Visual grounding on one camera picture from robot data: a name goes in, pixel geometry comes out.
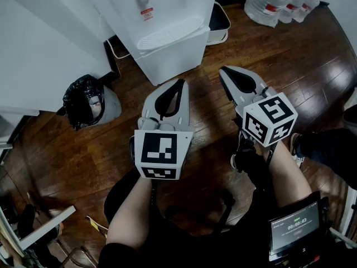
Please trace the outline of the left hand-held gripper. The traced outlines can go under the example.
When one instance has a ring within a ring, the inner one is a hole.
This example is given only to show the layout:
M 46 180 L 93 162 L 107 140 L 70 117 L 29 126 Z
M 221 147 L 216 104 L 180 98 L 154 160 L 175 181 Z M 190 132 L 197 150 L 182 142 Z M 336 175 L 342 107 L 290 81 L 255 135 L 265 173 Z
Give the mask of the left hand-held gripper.
M 180 178 L 194 133 L 190 128 L 182 130 L 170 123 L 188 126 L 189 112 L 189 85 L 184 79 L 170 80 L 146 98 L 139 129 L 134 131 L 134 163 L 141 177 Z

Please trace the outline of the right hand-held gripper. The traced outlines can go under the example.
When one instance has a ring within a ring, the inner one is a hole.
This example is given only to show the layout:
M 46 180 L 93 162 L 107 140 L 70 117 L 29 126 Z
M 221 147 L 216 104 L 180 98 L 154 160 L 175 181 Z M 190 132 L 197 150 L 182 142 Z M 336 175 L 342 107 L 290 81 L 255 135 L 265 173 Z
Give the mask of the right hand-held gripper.
M 259 78 L 259 75 L 245 68 L 222 66 L 219 80 L 242 118 L 244 137 L 268 147 L 291 133 L 298 113 L 285 94 L 277 93 L 272 87 L 264 88 L 257 94 L 254 74 Z

